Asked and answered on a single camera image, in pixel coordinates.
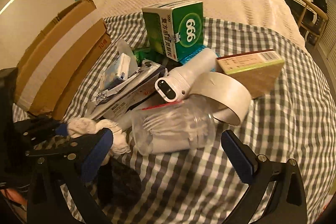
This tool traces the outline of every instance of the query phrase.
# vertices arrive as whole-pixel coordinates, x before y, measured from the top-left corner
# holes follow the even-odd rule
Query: clutter pile
[[[76,9],[80,9],[81,13],[85,9],[88,11],[83,19],[77,19],[78,23],[72,23],[73,28],[64,31],[70,33],[73,44],[77,45],[76,41],[81,39],[74,35],[78,26],[83,25],[88,30],[100,26],[93,45],[96,43],[100,50],[107,47],[110,41],[101,42],[106,30],[101,28],[104,25],[95,16],[91,0],[67,8],[57,20],[64,22],[68,19],[65,15],[76,14]],[[216,123],[239,126],[251,100],[274,88],[284,64],[281,56],[272,49],[217,56],[203,45],[203,3],[200,1],[158,3],[144,7],[142,11],[150,47],[131,49],[125,40],[117,41],[119,56],[100,75],[99,89],[89,98],[85,117],[76,117],[67,123],[68,135],[72,138],[95,134],[103,127],[111,129],[114,142],[103,164],[109,161],[111,155],[130,152],[126,142],[126,131],[130,127],[141,155],[211,146],[215,140]],[[46,30],[47,35],[41,36],[42,41],[47,41],[44,43],[50,44],[53,49],[63,43],[63,38],[55,39],[51,35],[56,27],[52,25],[52,30]],[[36,42],[34,47],[43,49],[38,43],[42,44]],[[67,51],[59,54],[61,60],[64,58],[62,54],[66,55]],[[90,64],[97,58],[95,55]],[[86,67],[85,70],[81,67],[81,60],[85,60],[85,55],[78,57],[73,65],[74,72],[88,71]],[[19,64],[21,71],[27,71],[32,66],[25,58]],[[53,66],[49,74],[57,75],[61,68],[59,62]],[[44,69],[41,64],[32,66],[33,70],[39,67]],[[45,77],[48,83],[55,79],[55,76]],[[58,119],[60,114],[64,114],[64,106],[70,102],[62,99],[62,91],[71,86],[73,95],[79,86],[77,79],[72,80],[70,71],[67,79],[61,81],[58,91],[60,101],[49,103],[40,92],[28,92],[28,84],[33,82],[26,78],[19,73],[18,83],[22,88],[18,90],[23,91],[16,94],[17,102],[27,111],[34,110],[33,114],[49,114]],[[57,111],[60,104],[62,111]]]

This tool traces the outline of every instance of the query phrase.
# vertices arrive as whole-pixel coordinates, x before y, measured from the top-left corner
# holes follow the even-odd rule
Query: wooden chair
[[[308,0],[302,0],[306,6],[303,9],[303,12],[301,14],[301,16],[299,17],[298,21],[297,21],[297,25],[298,27],[303,27],[305,28],[308,32],[310,32],[311,34],[313,34],[314,36],[317,37],[317,41],[314,45],[314,49],[317,48],[317,45],[319,44],[322,35],[326,29],[327,23],[329,21],[329,17],[327,16],[327,14],[325,12],[323,12],[319,7],[317,7],[316,5],[314,5],[313,3],[309,2]],[[306,22],[303,20],[305,13],[307,11],[307,7],[310,7],[313,11],[315,11],[317,13],[318,16],[320,16],[323,19],[323,23],[320,27],[314,25],[312,22]]]

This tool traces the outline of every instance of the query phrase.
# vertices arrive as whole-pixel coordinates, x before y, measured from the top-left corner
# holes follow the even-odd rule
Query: green packet
[[[157,64],[163,65],[168,69],[171,70],[173,68],[179,67],[182,64],[179,62],[176,62],[170,58],[167,58],[166,56],[164,56],[163,54],[160,54],[156,51],[154,51],[152,48],[150,47],[144,47],[144,48],[136,48],[134,50],[132,50],[136,62],[138,64],[138,67],[141,67],[142,61],[147,59],[147,60],[151,60]]]
[[[165,58],[162,54],[152,50],[150,47],[136,48],[133,50],[138,67],[141,67],[142,61],[147,59],[160,64]]]

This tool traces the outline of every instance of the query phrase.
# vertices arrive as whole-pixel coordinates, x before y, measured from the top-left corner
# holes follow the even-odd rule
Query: barcode
[[[261,52],[260,54],[266,60],[266,62],[279,59],[275,52]]]

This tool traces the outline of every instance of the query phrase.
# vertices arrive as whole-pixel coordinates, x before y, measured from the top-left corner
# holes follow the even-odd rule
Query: gingham bedsheet
[[[83,116],[86,102],[99,87],[102,72],[117,55],[115,43],[147,46],[142,13],[105,19],[112,43],[79,87],[65,115]],[[112,223],[222,223],[247,189],[220,147],[221,132],[231,128],[256,154],[286,162],[295,158],[304,182],[308,222],[320,214],[335,177],[335,105],[329,86],[312,58],[271,29],[204,18],[204,44],[220,56],[275,49],[286,61],[270,94],[251,101],[240,127],[220,126],[212,147],[164,155],[141,156],[130,134],[131,153],[118,160],[139,173],[144,192],[128,211],[106,206]],[[26,117],[14,107],[14,120]],[[88,186],[97,199],[95,185]],[[81,219],[66,187],[64,196]],[[266,191],[253,220],[267,204]]]

